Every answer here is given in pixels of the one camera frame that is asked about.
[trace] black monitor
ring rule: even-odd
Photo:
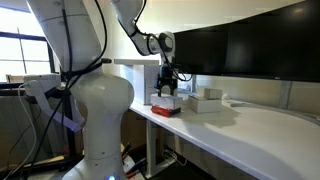
[[[319,0],[175,36],[190,74],[320,82]]]

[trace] floor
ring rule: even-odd
[[[130,153],[132,159],[137,162],[140,159],[146,157],[145,149],[141,149],[137,152]],[[158,157],[157,161],[161,162],[162,157]],[[160,172],[156,176],[152,177],[150,180],[215,180],[212,176],[202,171],[196,165],[188,162],[185,166],[181,166],[178,162],[172,164],[170,167]]]

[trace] white desk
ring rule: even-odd
[[[320,177],[319,123],[254,107],[223,106],[219,113],[205,114],[186,108],[171,118],[135,102],[130,109],[149,119],[147,143],[155,136],[155,123],[258,179]],[[154,144],[147,151],[149,176],[161,170],[154,167],[153,151]]]

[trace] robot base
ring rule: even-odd
[[[132,85],[120,77],[95,72],[83,76],[71,93],[88,111],[83,129],[85,157],[63,180],[108,180],[111,176],[115,180],[126,179],[120,125],[133,101]]]
[[[84,158],[63,177],[63,180],[108,180],[110,176],[113,176],[115,180],[126,179],[120,152],[100,160],[89,160]]]
[[[134,161],[132,160],[132,158],[130,156],[127,156],[124,159],[124,164],[123,164],[123,169],[124,171],[128,171],[129,169],[131,169],[134,166]],[[28,180],[61,180],[63,178],[63,176],[66,174],[66,172],[57,172],[56,170],[54,171],[49,171],[49,172],[42,172],[39,174],[34,174],[31,175]],[[137,175],[135,175],[134,177],[131,178],[132,180],[145,180],[143,175],[141,173],[138,173]]]

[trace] small box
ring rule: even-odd
[[[205,88],[204,89],[204,97],[207,99],[221,99],[222,90],[221,89]]]
[[[154,81],[160,71],[158,60],[115,59],[120,67],[120,76],[127,79],[134,89],[134,101],[150,105],[150,96],[156,93]]]
[[[159,114],[164,117],[171,117],[181,112],[181,108],[178,109],[166,109],[160,106],[152,106],[151,111],[155,114]]]
[[[221,103],[221,99],[209,100],[200,96],[189,96],[189,107],[196,113],[219,112]]]
[[[178,109],[182,107],[183,99],[178,96],[170,96],[168,94],[151,94],[151,104],[166,109]]]

